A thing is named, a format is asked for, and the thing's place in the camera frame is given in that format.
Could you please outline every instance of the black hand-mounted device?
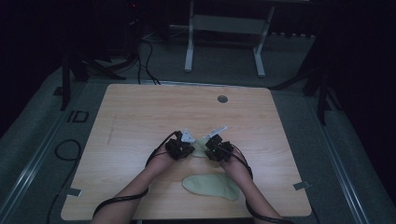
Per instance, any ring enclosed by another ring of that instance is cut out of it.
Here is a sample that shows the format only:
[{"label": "black hand-mounted device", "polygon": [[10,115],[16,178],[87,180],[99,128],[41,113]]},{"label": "black hand-mounted device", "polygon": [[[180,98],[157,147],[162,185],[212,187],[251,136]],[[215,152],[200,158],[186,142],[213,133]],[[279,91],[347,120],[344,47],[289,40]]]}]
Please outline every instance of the black hand-mounted device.
[{"label": "black hand-mounted device", "polygon": [[229,161],[233,154],[233,145],[230,142],[221,142],[222,138],[216,134],[205,144],[206,156],[212,161]]},{"label": "black hand-mounted device", "polygon": [[169,156],[175,161],[178,161],[189,156],[195,148],[190,143],[181,141],[181,137],[183,136],[181,131],[174,132],[174,134],[177,139],[169,139],[165,144],[165,148]]}]

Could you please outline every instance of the dark background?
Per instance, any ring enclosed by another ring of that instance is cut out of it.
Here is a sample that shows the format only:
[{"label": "dark background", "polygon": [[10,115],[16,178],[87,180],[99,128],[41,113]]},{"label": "dark background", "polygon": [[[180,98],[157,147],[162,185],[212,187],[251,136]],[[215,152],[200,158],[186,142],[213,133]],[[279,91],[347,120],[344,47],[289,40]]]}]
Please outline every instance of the dark background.
[{"label": "dark background", "polygon": [[[227,7],[213,7],[203,1],[198,9],[241,13],[235,1],[229,2]],[[330,65],[331,86],[395,203],[395,6],[368,0],[275,4],[273,34],[317,37],[305,66]],[[93,59],[108,60],[124,49],[125,26],[131,19],[125,8],[122,0],[0,2],[0,135],[43,80],[60,67],[66,52],[78,49]],[[185,0],[149,1],[136,13],[144,13],[148,25],[166,38],[169,24],[188,24],[188,8]],[[251,9],[253,14],[250,9],[242,13],[261,16],[257,8]]]}]

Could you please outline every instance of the person's arm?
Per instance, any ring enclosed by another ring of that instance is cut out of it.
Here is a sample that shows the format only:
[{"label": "person's arm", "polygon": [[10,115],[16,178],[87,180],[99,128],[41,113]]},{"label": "person's arm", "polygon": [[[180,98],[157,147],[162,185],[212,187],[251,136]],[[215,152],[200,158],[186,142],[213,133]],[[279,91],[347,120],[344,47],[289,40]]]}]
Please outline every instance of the person's arm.
[{"label": "person's arm", "polygon": [[[244,160],[242,154],[235,148],[233,154]],[[268,203],[262,195],[256,184],[250,177],[247,168],[236,158],[231,157],[228,162],[221,161],[220,166],[224,169],[225,173],[239,186],[247,199],[247,203],[257,214],[264,217],[272,217],[282,219],[280,214],[274,207]],[[254,217],[255,224],[270,224]]]},{"label": "person's arm", "polygon": [[[166,149],[162,146],[157,154],[164,152],[166,152]],[[151,181],[156,176],[164,173],[174,162],[167,153],[154,157],[148,166],[114,197],[143,193],[149,187]],[[139,203],[140,199],[108,204],[94,215],[91,224],[128,224],[134,217],[134,212]]]}]

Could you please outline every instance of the table top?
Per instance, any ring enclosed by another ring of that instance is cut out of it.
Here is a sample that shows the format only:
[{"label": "table top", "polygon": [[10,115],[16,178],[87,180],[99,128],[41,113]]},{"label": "table top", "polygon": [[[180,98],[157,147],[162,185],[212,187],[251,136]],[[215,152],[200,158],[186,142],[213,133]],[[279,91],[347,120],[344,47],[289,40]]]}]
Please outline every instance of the table top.
[{"label": "table top", "polygon": [[[224,95],[228,102],[221,103]],[[96,206],[123,189],[145,167],[150,153],[173,131],[189,128],[195,138],[221,133],[244,153],[254,181],[281,216],[311,213],[271,92],[262,88],[112,84],[107,88],[71,188],[65,220],[92,218]],[[149,187],[134,219],[251,217],[240,193],[237,201],[190,193],[189,175],[223,173],[208,158],[189,156]]]}]

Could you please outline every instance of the green fabric piece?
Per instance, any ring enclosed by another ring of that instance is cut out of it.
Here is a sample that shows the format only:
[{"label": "green fabric piece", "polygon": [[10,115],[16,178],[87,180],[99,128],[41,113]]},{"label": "green fabric piece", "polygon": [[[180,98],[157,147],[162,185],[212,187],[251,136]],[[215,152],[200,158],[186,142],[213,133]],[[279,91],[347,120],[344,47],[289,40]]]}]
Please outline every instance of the green fabric piece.
[{"label": "green fabric piece", "polygon": [[220,196],[235,201],[239,187],[226,174],[191,175],[183,179],[183,187],[192,193]]},{"label": "green fabric piece", "polygon": [[205,150],[207,150],[207,147],[205,144],[208,140],[209,139],[206,138],[200,138],[191,143],[191,145],[195,147],[195,150],[191,153],[191,155],[194,157],[206,157]]}]

